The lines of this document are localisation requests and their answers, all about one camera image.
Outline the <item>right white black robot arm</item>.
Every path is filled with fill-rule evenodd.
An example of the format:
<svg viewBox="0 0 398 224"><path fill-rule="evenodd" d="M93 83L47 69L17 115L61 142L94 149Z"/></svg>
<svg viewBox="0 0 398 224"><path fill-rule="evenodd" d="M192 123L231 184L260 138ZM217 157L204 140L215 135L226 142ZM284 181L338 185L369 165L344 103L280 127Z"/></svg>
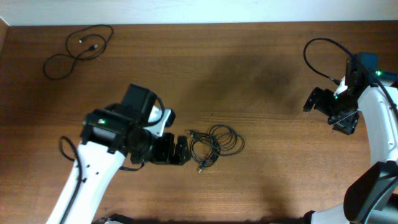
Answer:
<svg viewBox="0 0 398 224"><path fill-rule="evenodd" d="M375 54L355 57L347 60L338 88L314 88L303 110L321 111L335 131L347 135L363 117L371 166L349 186L341 205L307 212L302 223L397 223L397 75L379 70Z"/></svg>

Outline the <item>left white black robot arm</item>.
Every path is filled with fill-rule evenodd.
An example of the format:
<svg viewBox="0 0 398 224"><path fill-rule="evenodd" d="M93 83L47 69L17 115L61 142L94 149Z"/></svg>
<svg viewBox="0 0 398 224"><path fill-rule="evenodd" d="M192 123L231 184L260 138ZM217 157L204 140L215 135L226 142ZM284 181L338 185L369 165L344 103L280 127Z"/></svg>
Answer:
<svg viewBox="0 0 398 224"><path fill-rule="evenodd" d="M166 133L175 113L147 88L131 84L122 102L86 115L73 168L48 223L91 223L103 195L128 157L138 169L150 162L182 166L191 159L185 136Z"/></svg>

